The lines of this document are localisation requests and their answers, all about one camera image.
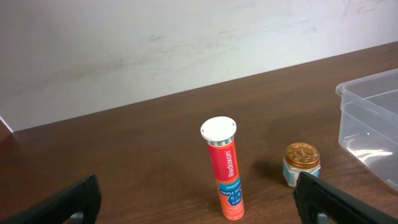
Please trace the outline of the small jar gold lid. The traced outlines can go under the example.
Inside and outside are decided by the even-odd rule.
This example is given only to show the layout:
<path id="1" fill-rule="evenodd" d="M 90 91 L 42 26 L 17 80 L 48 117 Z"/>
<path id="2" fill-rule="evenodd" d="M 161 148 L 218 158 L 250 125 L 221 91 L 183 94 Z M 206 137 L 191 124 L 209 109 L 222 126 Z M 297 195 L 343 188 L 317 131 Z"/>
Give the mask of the small jar gold lid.
<path id="1" fill-rule="evenodd" d="M 297 185 L 301 172 L 320 176 L 320 153 L 313 145 L 296 142 L 287 146 L 284 157 L 283 175 L 289 187 Z"/>

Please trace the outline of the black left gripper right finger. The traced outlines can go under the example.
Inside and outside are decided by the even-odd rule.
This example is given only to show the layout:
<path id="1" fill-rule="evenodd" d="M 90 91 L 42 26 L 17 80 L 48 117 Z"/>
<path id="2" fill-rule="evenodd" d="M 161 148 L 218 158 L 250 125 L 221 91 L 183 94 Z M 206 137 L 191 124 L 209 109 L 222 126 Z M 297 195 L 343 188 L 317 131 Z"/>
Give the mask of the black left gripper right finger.
<path id="1" fill-rule="evenodd" d="M 350 196 L 308 172 L 299 173 L 293 198 L 304 224 L 319 223 L 319 214 L 337 223 L 397 224 L 397 219 Z"/>

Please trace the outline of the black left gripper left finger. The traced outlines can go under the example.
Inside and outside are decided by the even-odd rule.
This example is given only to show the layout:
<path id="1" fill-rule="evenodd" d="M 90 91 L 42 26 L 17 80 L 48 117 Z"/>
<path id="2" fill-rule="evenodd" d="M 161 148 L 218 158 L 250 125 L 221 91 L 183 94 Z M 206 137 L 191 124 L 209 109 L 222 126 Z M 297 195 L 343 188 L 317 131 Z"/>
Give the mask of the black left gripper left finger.
<path id="1" fill-rule="evenodd" d="M 51 195 L 1 224 L 82 223 L 94 224 L 101 208 L 96 175 L 90 175 Z"/>

